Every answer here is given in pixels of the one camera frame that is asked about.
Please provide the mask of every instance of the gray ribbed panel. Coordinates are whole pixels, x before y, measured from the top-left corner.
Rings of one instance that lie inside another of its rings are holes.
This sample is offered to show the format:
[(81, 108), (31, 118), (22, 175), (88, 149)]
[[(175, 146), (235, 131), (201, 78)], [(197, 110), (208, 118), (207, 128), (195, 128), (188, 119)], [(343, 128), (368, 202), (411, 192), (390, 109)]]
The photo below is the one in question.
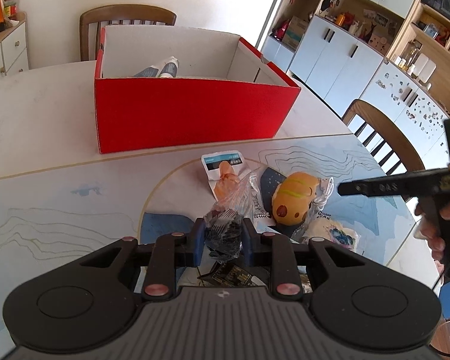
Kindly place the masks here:
[(170, 302), (146, 306), (115, 341), (90, 352), (48, 355), (19, 348), (7, 360), (437, 360), (428, 348), (376, 355), (342, 346), (318, 330), (303, 308), (263, 287), (185, 287)]

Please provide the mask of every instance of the wooden floor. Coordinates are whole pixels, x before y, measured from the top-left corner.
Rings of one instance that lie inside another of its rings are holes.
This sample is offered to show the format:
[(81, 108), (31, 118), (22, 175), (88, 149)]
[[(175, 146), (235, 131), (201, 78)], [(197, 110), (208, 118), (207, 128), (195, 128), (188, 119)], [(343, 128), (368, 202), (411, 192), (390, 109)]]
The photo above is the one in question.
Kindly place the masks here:
[[(441, 350), (442, 352), (450, 354), (450, 321), (442, 321), (432, 339), (431, 344), (433, 347)], [(450, 357), (442, 357), (443, 359), (450, 360)]]

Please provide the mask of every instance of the dining table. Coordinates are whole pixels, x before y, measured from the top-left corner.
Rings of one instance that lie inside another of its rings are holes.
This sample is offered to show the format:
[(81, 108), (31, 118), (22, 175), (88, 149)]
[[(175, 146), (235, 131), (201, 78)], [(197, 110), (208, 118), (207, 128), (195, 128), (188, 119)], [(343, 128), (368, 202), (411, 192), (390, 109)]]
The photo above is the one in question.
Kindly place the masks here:
[[(180, 215), (186, 227), (207, 214), (215, 198), (202, 155), (238, 150), (257, 174), (305, 171), (335, 185), (384, 176), (349, 128), (297, 81), (302, 91), (271, 139), (100, 154), (94, 71), (89, 61), (0, 79), (0, 358), (14, 347), (2, 305), (19, 284), (122, 237), (152, 243), (163, 233), (161, 215)], [(433, 286), (435, 263), (413, 237), (416, 222), (401, 197), (334, 191), (324, 211), (358, 233), (358, 254)], [(205, 257), (203, 273), (214, 262)], [(195, 279), (188, 271), (182, 282)]]

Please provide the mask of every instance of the hand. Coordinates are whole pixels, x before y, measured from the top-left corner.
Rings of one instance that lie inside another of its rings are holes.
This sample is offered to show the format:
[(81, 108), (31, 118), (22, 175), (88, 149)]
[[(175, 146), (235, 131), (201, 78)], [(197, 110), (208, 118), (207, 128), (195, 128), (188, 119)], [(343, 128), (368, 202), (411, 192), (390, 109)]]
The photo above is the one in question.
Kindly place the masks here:
[[(417, 205), (415, 215), (422, 214), (423, 210), (420, 205)], [(450, 203), (440, 210), (440, 215), (443, 219), (450, 221)], [(438, 229), (423, 216), (420, 221), (419, 230), (427, 238), (428, 247), (432, 249), (433, 259), (440, 261), (443, 258), (443, 251), (445, 250), (445, 241), (438, 236)]]

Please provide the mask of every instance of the open box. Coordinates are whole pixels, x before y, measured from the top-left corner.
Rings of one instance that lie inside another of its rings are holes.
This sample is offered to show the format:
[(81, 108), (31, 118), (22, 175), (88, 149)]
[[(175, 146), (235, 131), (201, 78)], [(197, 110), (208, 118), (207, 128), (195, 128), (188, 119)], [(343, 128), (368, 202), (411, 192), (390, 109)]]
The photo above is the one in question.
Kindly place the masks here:
[[(101, 153), (272, 138), (300, 87), (238, 35), (172, 26), (106, 26), (95, 70)], [(175, 56), (174, 79), (133, 78)]]

